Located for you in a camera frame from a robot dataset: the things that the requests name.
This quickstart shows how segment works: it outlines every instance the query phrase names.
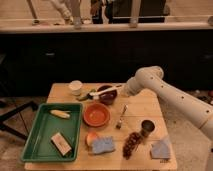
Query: blue sponge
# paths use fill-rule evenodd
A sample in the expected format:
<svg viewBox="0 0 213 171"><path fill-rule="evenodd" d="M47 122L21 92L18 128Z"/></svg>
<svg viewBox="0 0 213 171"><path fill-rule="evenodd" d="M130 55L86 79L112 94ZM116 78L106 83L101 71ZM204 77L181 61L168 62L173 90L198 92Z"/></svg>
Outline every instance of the blue sponge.
<svg viewBox="0 0 213 171"><path fill-rule="evenodd" d="M98 138L92 142L93 154L112 152L115 150L113 137Z"/></svg>

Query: tofu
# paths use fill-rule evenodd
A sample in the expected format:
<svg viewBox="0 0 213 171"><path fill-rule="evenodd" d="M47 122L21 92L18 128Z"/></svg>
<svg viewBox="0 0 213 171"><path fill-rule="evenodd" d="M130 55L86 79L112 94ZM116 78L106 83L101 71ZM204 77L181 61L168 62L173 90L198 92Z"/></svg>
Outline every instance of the tofu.
<svg viewBox="0 0 213 171"><path fill-rule="evenodd" d="M72 147L68 144L60 132L57 132L51 137L51 142L55 145L62 156L66 156L72 151Z"/></svg>

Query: wooden table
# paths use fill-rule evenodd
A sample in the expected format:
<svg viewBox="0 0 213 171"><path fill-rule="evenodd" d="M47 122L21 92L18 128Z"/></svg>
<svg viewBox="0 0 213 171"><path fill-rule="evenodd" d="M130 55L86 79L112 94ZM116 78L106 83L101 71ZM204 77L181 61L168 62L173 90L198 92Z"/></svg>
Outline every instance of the wooden table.
<svg viewBox="0 0 213 171"><path fill-rule="evenodd" d="M103 84L83 84L83 92L89 92L91 89L97 89ZM67 103L78 102L71 95L68 84L53 84L47 103ZM85 108L92 100L82 102ZM116 123L119 120L125 104L128 104L128 110L125 113L124 121L120 130L116 129ZM144 89L140 94L134 97L122 97L119 95L113 105L109 106L111 113L110 121L107 125L99 128L87 126L84 122L81 124L80 139L77 158L74 162L64 163L26 163L27 170L176 170L177 163L170 144L170 160L151 159L151 145L158 140L168 136L167 128L161 113L159 102L155 93ZM128 135L134 131L140 131L141 122L149 119L154 122L155 130L150 134L146 143L139 145L133 152L129 160L122 156L122 147ZM85 137L89 131L96 131L100 136L113 136L116 150L112 153L102 155L91 155L85 145Z"/></svg>

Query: food item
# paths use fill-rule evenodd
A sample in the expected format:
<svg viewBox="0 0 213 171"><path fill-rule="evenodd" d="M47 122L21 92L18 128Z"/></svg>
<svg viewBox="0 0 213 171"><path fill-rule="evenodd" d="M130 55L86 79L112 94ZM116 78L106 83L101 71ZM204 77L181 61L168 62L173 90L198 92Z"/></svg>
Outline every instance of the food item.
<svg viewBox="0 0 213 171"><path fill-rule="evenodd" d="M68 144L60 132L57 132L51 137L51 142L59 150L62 156L67 156L72 151L72 147Z"/></svg>
<svg viewBox="0 0 213 171"><path fill-rule="evenodd" d="M84 100L87 100L87 99L93 99L93 96L90 96L91 92L96 92L96 90L92 89L92 90L90 90L89 93L86 93L86 94L83 94L83 95L80 95L80 96L76 97L76 100L84 101Z"/></svg>
<svg viewBox="0 0 213 171"><path fill-rule="evenodd" d="M86 136L86 144L88 147L92 146L92 142L99 138L99 135L96 132L90 132Z"/></svg>
<svg viewBox="0 0 213 171"><path fill-rule="evenodd" d="M58 116L60 118L65 118L65 119L70 118L70 115L62 110L51 110L50 113L52 115Z"/></svg>
<svg viewBox="0 0 213 171"><path fill-rule="evenodd" d="M136 150L138 145L142 142L142 136L138 132L132 132L126 139L123 146L123 157L127 160L131 157L132 151Z"/></svg>

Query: cabinet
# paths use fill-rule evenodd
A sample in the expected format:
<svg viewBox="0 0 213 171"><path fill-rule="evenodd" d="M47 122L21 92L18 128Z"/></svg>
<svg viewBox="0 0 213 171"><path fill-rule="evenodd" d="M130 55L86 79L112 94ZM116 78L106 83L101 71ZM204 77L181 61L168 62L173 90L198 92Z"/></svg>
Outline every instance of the cabinet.
<svg viewBox="0 0 213 171"><path fill-rule="evenodd" d="M15 96L48 95L54 82L126 82L159 65L183 90L213 88L213 30L0 35Z"/></svg>

